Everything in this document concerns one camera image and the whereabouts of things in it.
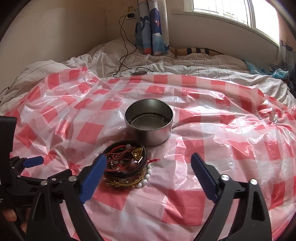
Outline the person's left hand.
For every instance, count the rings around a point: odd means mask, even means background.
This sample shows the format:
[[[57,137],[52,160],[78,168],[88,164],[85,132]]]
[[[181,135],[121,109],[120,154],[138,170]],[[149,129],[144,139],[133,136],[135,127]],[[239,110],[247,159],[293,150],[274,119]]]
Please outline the person's left hand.
[[[15,222],[18,217],[17,214],[22,216],[23,221],[21,224],[21,229],[24,233],[26,233],[30,210],[31,210],[30,208],[27,208],[26,210],[17,210],[17,212],[15,212],[12,209],[4,208],[1,211],[2,211],[2,214],[4,215],[6,221],[8,221],[8,222]]]

